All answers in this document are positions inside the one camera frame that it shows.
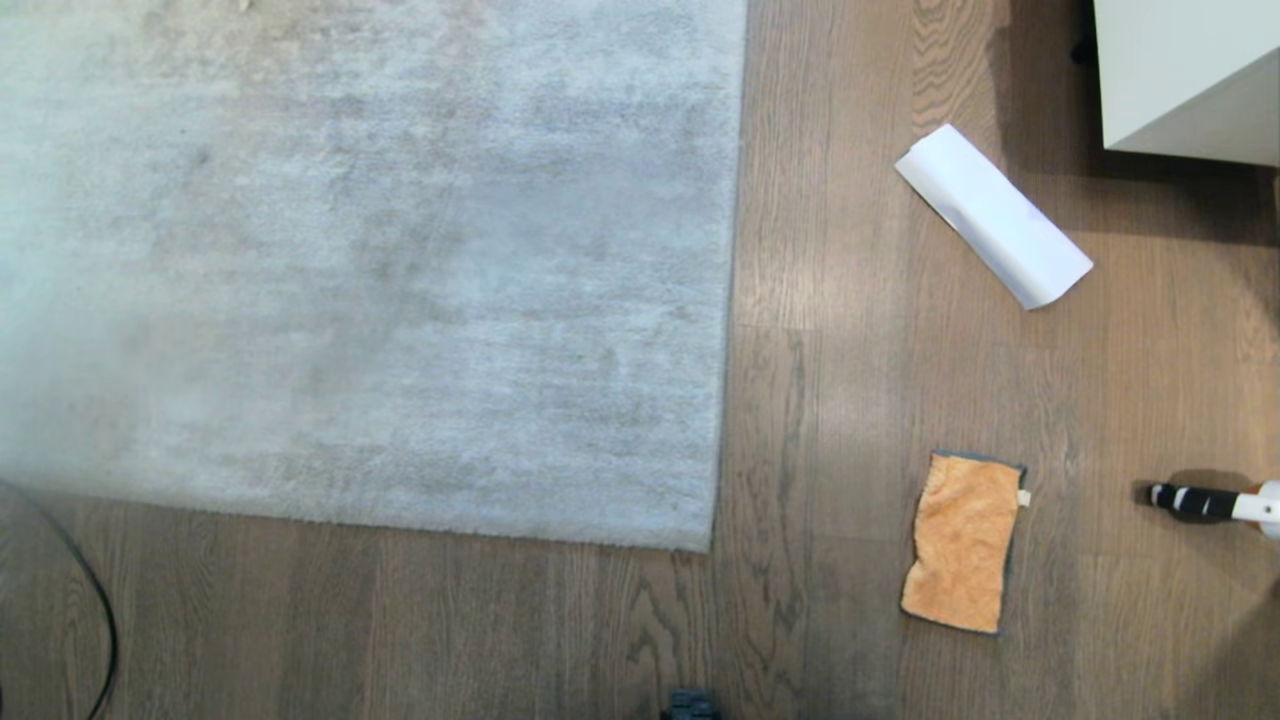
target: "white paper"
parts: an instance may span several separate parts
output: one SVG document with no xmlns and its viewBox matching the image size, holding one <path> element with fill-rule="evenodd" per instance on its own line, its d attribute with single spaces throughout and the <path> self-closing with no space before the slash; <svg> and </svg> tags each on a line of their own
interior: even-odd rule
<svg viewBox="0 0 1280 720">
<path fill-rule="evenodd" d="M 936 129 L 895 167 L 969 241 L 1023 309 L 1057 300 L 1093 268 L 956 128 Z"/>
</svg>

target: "gray shag rug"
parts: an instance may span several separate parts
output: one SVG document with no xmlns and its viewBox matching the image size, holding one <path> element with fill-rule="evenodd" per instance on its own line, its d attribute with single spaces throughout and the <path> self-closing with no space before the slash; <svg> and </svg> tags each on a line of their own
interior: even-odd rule
<svg viewBox="0 0 1280 720">
<path fill-rule="evenodd" d="M 745 0 L 0 9 L 0 473 L 708 546 Z"/>
</svg>

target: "wood grain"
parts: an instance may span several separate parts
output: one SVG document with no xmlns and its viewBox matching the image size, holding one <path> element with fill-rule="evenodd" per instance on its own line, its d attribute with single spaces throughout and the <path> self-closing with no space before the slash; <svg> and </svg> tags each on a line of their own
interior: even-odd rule
<svg viewBox="0 0 1280 720">
<path fill-rule="evenodd" d="M 1270 716 L 1276 547 L 1133 491 L 1280 477 L 1280 184 L 1102 151 L 1076 6 L 751 4 L 709 555 L 52 498 L 120 618 L 108 716 Z M 1059 302 L 892 170 L 946 122 L 1094 259 Z M 934 448 L 1029 466 L 997 637 L 897 610 Z M 86 592 L 0 502 L 5 720 L 87 710 Z"/>
</svg>

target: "cleaning cloth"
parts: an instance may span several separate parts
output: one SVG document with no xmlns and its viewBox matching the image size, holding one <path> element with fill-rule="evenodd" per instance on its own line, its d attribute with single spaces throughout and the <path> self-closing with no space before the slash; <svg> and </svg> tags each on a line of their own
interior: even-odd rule
<svg viewBox="0 0 1280 720">
<path fill-rule="evenodd" d="M 1005 560 L 1024 468 L 934 452 L 915 514 L 902 610 L 964 630 L 1000 628 Z"/>
</svg>

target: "power cord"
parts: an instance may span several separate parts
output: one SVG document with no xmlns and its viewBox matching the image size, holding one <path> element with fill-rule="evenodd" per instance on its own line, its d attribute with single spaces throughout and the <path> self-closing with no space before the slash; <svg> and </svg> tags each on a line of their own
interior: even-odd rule
<svg viewBox="0 0 1280 720">
<path fill-rule="evenodd" d="M 46 510 L 44 505 L 27 495 L 27 491 L 9 483 L 8 480 L 0 480 L 0 486 L 22 498 L 22 501 L 35 510 L 36 514 L 40 515 L 41 519 L 44 519 L 44 521 L 54 530 L 58 539 L 63 541 L 67 551 L 70 552 L 72 559 L 76 560 L 77 565 L 79 565 L 81 571 L 84 573 L 84 578 L 88 579 L 88 584 L 93 588 L 93 593 L 102 605 L 102 615 L 106 619 L 106 634 L 109 638 L 110 656 L 106 661 L 106 676 L 102 678 L 102 688 L 97 692 L 97 700 L 93 701 L 93 708 L 90 710 L 86 716 L 86 720 L 93 720 L 106 706 L 106 698 L 111 694 L 111 687 L 115 684 L 115 674 L 120 662 L 120 642 L 119 633 L 115 628 L 115 611 L 111 609 L 111 600 L 106 596 L 106 588 L 104 588 L 102 582 L 97 579 L 97 574 L 93 573 L 93 568 L 88 564 L 88 560 L 84 559 L 84 553 L 81 552 L 79 546 L 77 546 L 76 541 L 72 539 L 67 528 L 63 528 L 61 523 L 54 519 L 54 515 Z M 3 712 L 4 694 L 0 693 L 0 714 Z"/>
</svg>

